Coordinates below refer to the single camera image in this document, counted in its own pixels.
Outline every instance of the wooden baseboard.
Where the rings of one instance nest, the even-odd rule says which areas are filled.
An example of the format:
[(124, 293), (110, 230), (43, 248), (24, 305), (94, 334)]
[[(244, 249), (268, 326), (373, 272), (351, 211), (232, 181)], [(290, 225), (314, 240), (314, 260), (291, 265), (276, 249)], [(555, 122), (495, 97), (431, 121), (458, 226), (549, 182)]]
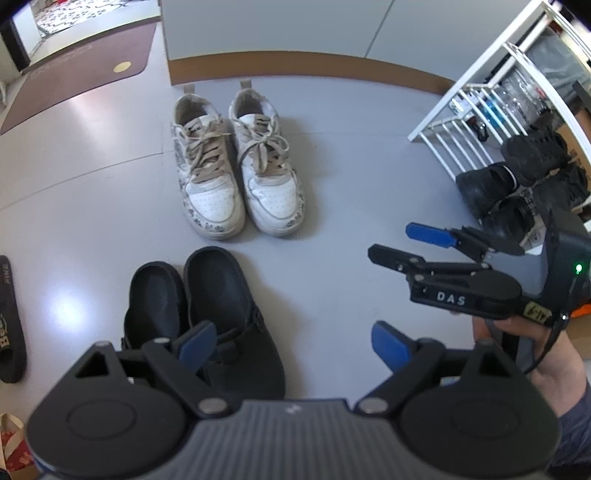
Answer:
[(454, 82), (385, 61), (304, 51), (245, 51), (169, 60), (173, 85), (229, 77), (306, 75), (387, 83), (425, 92), (447, 92)]

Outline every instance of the label sticker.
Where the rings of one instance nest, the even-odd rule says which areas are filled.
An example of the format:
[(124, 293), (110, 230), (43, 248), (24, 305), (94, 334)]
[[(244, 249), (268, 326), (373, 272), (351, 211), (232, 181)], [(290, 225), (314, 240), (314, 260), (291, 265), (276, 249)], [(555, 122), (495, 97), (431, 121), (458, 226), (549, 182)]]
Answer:
[(525, 306), (523, 316), (534, 322), (545, 323), (552, 316), (552, 310), (531, 301)]

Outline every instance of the floor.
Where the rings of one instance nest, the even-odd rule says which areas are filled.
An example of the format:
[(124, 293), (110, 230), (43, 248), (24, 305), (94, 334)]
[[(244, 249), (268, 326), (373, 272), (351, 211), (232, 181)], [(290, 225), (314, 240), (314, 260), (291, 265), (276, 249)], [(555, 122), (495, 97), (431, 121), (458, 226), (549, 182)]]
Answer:
[[(404, 235), (411, 221), (472, 223), (427, 147), (406, 139), (437, 96), (313, 77), (253, 83), (282, 116), (308, 198), (306, 220), (289, 239), (248, 223), (219, 245), (245, 272), (284, 361), (288, 395), (356, 401), (383, 381), (388, 370), (369, 341), (379, 319), (411, 337), (471, 346), (468, 318), (412, 304), (404, 277), (366, 253), (379, 242), (432, 260), (463, 258)], [(205, 81), (196, 92), (224, 113), (238, 86)], [(119, 344), (140, 265), (163, 260), (181, 269), (212, 243), (186, 221), (177, 190), (169, 127), (181, 93), (169, 85), (158, 26), (143, 73), (0, 137), (0, 252), (12, 263), (29, 354), (23, 381), (0, 384), (3, 411), (26, 419), (91, 343)]]
[(90, 18), (46, 38), (33, 54), (30, 68), (47, 61), (62, 49), (93, 38), (98, 34), (158, 17), (160, 17), (158, 1), (143, 0), (131, 2), (125, 8), (118, 8), (112, 12)]

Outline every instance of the white shoe rack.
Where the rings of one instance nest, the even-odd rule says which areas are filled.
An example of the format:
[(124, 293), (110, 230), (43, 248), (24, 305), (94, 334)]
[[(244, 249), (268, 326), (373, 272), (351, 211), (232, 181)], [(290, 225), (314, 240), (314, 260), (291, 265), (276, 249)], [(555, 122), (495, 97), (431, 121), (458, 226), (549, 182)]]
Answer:
[[(532, 0), (408, 136), (412, 142), (425, 143), (453, 180), (462, 172), (477, 170), (501, 160), (499, 148), (508, 138), (527, 135), (522, 122), (515, 117), (499, 94), (500, 82), (515, 66), (523, 76), (530, 77), (528, 82), (536, 84), (534, 87), (545, 96), (545, 102), (571, 129), (586, 157), (581, 160), (591, 161), (591, 144), (583, 129), (548, 79), (527, 57), (529, 47), (555, 21), (591, 60), (591, 49), (560, 15), (559, 9), (558, 3), (550, 5), (545, 0)], [(521, 43), (511, 43), (511, 39), (517, 37), (525, 25), (532, 25), (538, 17), (541, 17), (540, 20)], [(499, 52), (503, 55), (509, 53), (508, 60), (488, 83), (477, 83), (496, 64), (495, 58), (499, 57)], [(484, 144), (467, 123), (473, 116), (486, 125), (488, 130), (489, 139)], [(537, 219), (536, 227), (523, 243), (532, 253), (537, 252), (538, 248), (534, 247), (543, 242), (545, 228), (543, 223), (540, 226), (540, 222), (541, 219)]]

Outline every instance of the human hand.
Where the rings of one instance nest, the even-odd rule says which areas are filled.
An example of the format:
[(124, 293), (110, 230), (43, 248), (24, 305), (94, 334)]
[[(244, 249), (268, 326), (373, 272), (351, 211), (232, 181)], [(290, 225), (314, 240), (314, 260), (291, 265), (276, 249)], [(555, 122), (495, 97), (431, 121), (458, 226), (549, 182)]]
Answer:
[[(550, 335), (550, 329), (522, 317), (514, 316), (494, 323), (503, 332), (533, 339), (536, 358), (541, 355)], [(485, 321), (478, 317), (472, 318), (472, 332), (474, 341), (492, 338)], [(559, 417), (581, 399), (587, 386), (587, 373), (566, 332), (560, 332), (554, 346), (530, 373), (530, 381)]]

